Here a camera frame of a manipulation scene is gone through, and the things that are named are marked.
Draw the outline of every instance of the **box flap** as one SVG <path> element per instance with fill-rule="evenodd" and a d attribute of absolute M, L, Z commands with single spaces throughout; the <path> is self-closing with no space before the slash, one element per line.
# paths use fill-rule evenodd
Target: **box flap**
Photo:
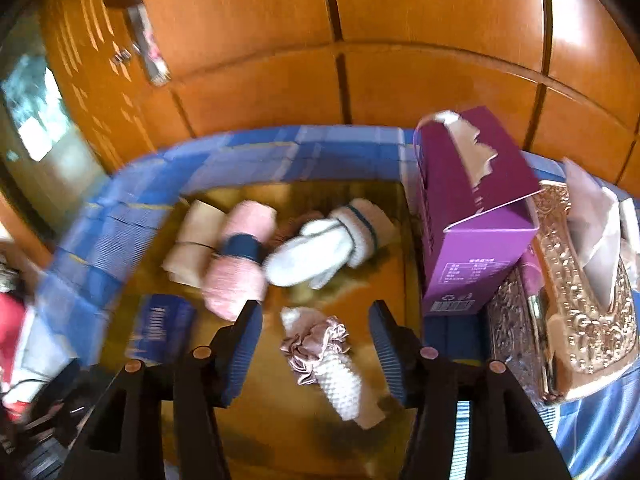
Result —
<path fill-rule="evenodd" d="M 519 148 L 486 108 L 436 114 L 418 126 L 432 209 L 453 225 L 540 191 Z"/>

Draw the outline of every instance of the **gold tissue box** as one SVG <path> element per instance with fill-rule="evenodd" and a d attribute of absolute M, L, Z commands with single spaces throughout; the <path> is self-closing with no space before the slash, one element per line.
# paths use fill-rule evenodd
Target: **gold tissue box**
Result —
<path fill-rule="evenodd" d="M 487 304 L 487 315 L 492 357 L 507 363 L 534 403 L 556 404 L 620 377 L 638 357 L 638 334 L 622 261 L 613 302 L 600 305 L 569 235 L 566 184 L 541 184 L 532 252 Z"/>

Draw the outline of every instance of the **blue plaid tablecloth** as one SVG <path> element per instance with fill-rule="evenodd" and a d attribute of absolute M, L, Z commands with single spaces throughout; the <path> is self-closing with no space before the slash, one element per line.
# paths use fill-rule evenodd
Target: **blue plaid tablecloth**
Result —
<path fill-rule="evenodd" d="M 119 293 L 164 218 L 180 196 L 212 187 L 393 180 L 402 182 L 410 210 L 417 212 L 412 139 L 413 131 L 401 128 L 284 126 L 203 137 L 139 158 L 84 205 L 60 242 L 36 292 L 39 315 L 85 364 L 97 362 Z M 541 180 L 564 180 L 558 162 L 524 156 Z M 636 434 L 639 373 L 562 407 L 556 440 L 574 476 L 608 470 Z"/>

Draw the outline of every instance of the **purple box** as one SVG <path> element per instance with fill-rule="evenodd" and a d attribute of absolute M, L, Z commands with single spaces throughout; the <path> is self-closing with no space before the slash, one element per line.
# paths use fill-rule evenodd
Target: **purple box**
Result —
<path fill-rule="evenodd" d="M 418 126 L 424 227 L 424 315 L 474 314 L 538 230 L 540 184 L 485 107 Z"/>

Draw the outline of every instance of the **dark blue band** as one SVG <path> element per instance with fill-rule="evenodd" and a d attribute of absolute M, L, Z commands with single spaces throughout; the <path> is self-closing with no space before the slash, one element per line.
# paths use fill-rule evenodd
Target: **dark blue band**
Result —
<path fill-rule="evenodd" d="M 346 207 L 348 207 L 354 215 L 356 215 L 356 217 L 358 218 L 358 220 L 360 220 L 363 224 L 364 227 L 366 227 L 369 232 L 371 233 L 371 238 L 373 239 L 373 251 L 377 251 L 378 250 L 378 235 L 376 234 L 376 231 L 373 229 L 373 225 L 371 225 L 369 223 L 369 220 L 367 220 L 365 218 L 365 216 L 358 211 L 356 208 L 354 208 L 354 206 L 352 206 L 351 204 L 347 204 Z"/>
<path fill-rule="evenodd" d="M 260 242 L 248 234 L 237 234 L 229 238 L 220 251 L 220 256 L 244 258 L 260 263 Z"/>

